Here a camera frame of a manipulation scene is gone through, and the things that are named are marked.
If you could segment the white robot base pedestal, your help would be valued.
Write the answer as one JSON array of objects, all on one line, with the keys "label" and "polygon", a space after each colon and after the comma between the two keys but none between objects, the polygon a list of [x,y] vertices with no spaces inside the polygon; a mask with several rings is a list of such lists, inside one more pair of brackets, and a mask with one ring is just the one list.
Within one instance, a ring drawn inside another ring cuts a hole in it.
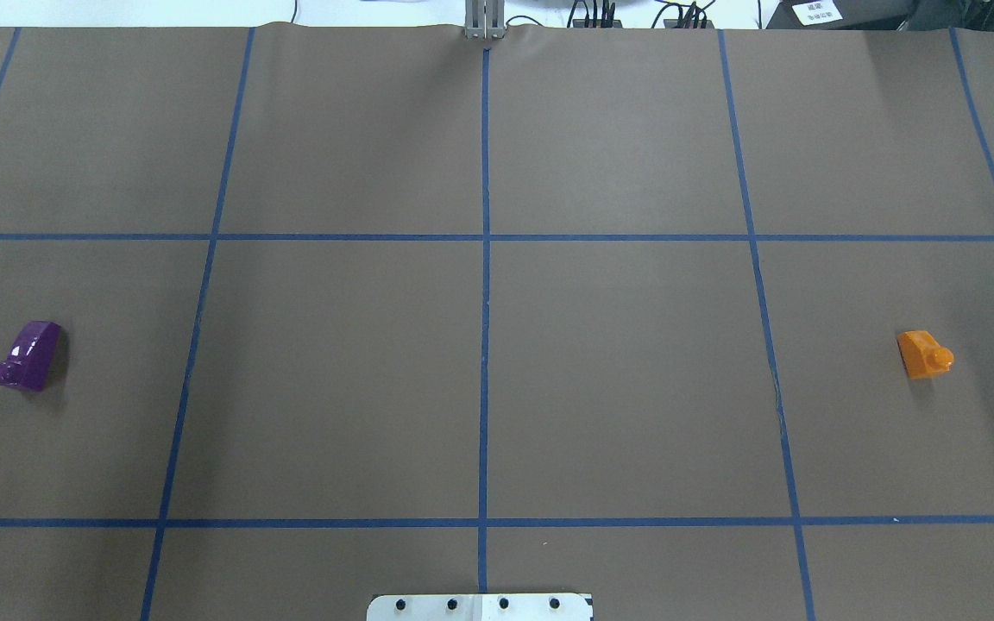
[{"label": "white robot base pedestal", "polygon": [[370,602],[367,620],[593,620],[590,594],[390,594]]}]

